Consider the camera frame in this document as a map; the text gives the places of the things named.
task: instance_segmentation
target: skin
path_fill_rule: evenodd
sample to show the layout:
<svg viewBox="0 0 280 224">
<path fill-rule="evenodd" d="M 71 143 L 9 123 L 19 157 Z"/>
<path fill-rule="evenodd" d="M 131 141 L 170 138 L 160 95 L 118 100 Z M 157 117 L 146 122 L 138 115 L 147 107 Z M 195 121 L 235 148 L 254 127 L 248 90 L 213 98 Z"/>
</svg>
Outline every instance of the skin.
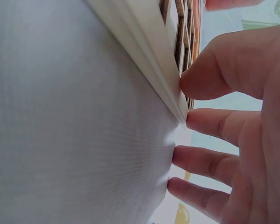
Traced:
<svg viewBox="0 0 280 224">
<path fill-rule="evenodd" d="M 169 192 L 222 224 L 280 224 L 280 26 L 215 38 L 183 74 L 180 85 L 193 99 L 239 91 L 262 99 L 263 106 L 260 112 L 190 111 L 188 128 L 237 146 L 239 156 L 177 146 L 172 162 L 221 181 L 232 192 L 176 177 L 168 182 Z"/>
</svg>

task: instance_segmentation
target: white surface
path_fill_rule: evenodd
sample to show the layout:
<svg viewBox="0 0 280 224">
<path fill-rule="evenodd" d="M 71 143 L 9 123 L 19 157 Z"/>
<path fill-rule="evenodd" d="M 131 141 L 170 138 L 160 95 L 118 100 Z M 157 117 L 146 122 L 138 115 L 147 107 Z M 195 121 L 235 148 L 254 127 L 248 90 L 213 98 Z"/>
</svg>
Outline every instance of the white surface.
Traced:
<svg viewBox="0 0 280 224">
<path fill-rule="evenodd" d="M 0 224 L 144 224 L 177 122 L 81 1 L 0 0 Z"/>
<path fill-rule="evenodd" d="M 179 123 L 188 108 L 159 5 L 150 0 L 87 0 Z"/>
</svg>

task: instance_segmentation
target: knuckle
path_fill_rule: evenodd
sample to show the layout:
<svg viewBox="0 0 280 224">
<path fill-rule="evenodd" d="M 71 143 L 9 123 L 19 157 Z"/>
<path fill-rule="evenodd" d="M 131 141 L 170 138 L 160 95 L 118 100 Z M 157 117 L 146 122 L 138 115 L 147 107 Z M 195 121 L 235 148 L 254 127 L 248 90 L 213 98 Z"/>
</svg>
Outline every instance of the knuckle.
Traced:
<svg viewBox="0 0 280 224">
<path fill-rule="evenodd" d="M 201 200 L 201 203 L 200 203 L 200 209 L 202 211 L 205 211 L 207 210 L 207 207 L 208 207 L 208 204 L 210 202 L 210 199 L 216 194 L 215 191 L 210 191 L 208 193 L 206 193 L 203 197 L 202 197 L 202 200 Z"/>
<path fill-rule="evenodd" d="M 220 163 L 226 158 L 226 155 L 219 156 L 213 159 L 209 165 L 210 177 L 215 177 Z"/>
</svg>

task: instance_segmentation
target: wooden slat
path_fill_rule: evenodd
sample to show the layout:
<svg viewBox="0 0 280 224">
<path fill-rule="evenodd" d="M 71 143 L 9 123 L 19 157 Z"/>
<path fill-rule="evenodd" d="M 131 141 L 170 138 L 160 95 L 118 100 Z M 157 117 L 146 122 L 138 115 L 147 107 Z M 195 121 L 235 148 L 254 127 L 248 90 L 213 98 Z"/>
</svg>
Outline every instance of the wooden slat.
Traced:
<svg viewBox="0 0 280 224">
<path fill-rule="evenodd" d="M 189 9 L 192 9 L 192 3 L 191 3 L 191 0 L 187 0 L 187 4 L 188 4 L 188 8 L 189 8 Z"/>
<path fill-rule="evenodd" d="M 175 3 L 176 3 L 178 15 L 183 17 L 184 16 L 184 6 L 183 6 L 182 0 L 175 0 Z"/>
<path fill-rule="evenodd" d="M 189 42 L 189 32 L 187 26 L 185 26 L 184 28 L 183 43 L 186 48 L 189 48 L 190 42 Z"/>
<path fill-rule="evenodd" d="M 184 28 L 184 18 L 179 17 L 177 33 L 176 33 L 175 52 L 174 52 L 174 57 L 178 68 L 180 67 L 179 65 L 180 65 L 180 58 L 181 58 L 181 51 L 182 51 L 183 28 Z"/>
<path fill-rule="evenodd" d="M 189 48 L 185 48 L 182 72 L 185 72 L 188 69 L 188 60 L 189 60 Z"/>
</svg>

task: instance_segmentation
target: white trim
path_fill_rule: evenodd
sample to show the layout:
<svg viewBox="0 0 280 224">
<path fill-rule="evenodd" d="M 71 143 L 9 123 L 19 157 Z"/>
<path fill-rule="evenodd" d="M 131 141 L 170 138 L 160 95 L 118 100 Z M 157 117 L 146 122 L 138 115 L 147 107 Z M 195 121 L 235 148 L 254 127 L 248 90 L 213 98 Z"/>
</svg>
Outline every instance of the white trim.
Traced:
<svg viewBox="0 0 280 224">
<path fill-rule="evenodd" d="M 179 71 L 156 1 L 86 0 L 126 49 L 177 121 L 188 113 Z"/>
</svg>

